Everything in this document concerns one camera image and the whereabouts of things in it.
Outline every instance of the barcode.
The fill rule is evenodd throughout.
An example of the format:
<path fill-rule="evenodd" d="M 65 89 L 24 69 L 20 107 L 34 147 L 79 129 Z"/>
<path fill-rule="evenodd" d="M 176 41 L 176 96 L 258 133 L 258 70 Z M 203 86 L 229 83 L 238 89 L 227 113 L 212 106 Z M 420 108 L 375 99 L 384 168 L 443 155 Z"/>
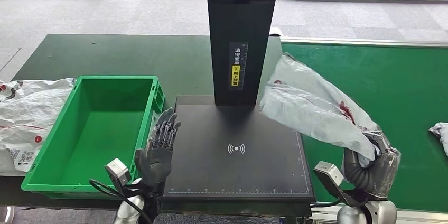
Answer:
<path fill-rule="evenodd" d="M 18 165 L 28 164 L 31 161 L 31 159 L 33 158 L 33 155 L 34 155 L 34 152 L 23 151 L 22 157 L 20 158 Z"/>
<path fill-rule="evenodd" d="M 9 149 L 10 154 L 11 154 L 11 159 L 13 159 L 13 161 L 15 161 L 15 159 L 17 158 L 18 153 L 20 152 L 20 150 L 18 149 Z"/>

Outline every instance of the green table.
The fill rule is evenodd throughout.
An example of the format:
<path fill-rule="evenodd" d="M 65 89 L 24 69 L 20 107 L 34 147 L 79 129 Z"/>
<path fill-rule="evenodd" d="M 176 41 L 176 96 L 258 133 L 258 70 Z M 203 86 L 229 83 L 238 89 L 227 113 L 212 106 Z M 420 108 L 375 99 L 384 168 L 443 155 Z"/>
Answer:
<path fill-rule="evenodd" d="M 437 122 L 448 122 L 448 50 L 387 42 L 322 43 L 291 39 L 281 44 L 271 38 L 261 86 L 282 49 L 309 65 L 359 103 L 402 152 L 390 193 L 397 207 L 448 212 L 448 157 L 427 132 Z M 168 106 L 178 95 L 213 94 L 207 36 L 50 34 L 14 80 L 88 74 L 156 75 Z M 342 161 L 342 149 L 310 138 L 304 145 L 310 168 L 320 160 Z M 316 177 L 312 182 L 319 201 L 334 200 Z"/>

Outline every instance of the black scanning platform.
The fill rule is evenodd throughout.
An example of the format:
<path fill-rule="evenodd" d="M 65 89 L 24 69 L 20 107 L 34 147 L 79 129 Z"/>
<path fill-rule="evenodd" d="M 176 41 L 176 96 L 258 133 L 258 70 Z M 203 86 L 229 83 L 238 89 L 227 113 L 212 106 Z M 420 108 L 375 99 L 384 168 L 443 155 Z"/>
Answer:
<path fill-rule="evenodd" d="M 258 106 L 215 106 L 181 96 L 182 126 L 163 201 L 314 201 L 300 134 Z"/>

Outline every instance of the black stand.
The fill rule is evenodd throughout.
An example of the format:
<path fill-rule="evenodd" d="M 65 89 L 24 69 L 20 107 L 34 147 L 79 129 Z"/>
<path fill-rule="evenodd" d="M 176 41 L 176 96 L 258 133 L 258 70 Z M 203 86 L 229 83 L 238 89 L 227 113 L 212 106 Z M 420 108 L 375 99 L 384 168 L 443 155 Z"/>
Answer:
<path fill-rule="evenodd" d="M 255 105 L 274 5 L 208 0 L 216 105 Z"/>
<path fill-rule="evenodd" d="M 311 216 L 300 135 L 254 109 L 275 0 L 208 0 L 214 97 L 178 97 L 164 212 Z"/>

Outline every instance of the green plastic crate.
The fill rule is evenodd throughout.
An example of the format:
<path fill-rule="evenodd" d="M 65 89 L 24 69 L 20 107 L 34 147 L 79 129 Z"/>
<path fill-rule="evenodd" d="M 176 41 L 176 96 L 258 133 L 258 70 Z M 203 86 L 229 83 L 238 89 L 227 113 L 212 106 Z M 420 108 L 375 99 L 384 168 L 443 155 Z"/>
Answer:
<path fill-rule="evenodd" d="M 113 186 L 104 165 L 114 158 L 138 178 L 137 148 L 165 101 L 156 76 L 82 76 L 22 183 L 54 199 L 106 198 L 93 178 Z"/>

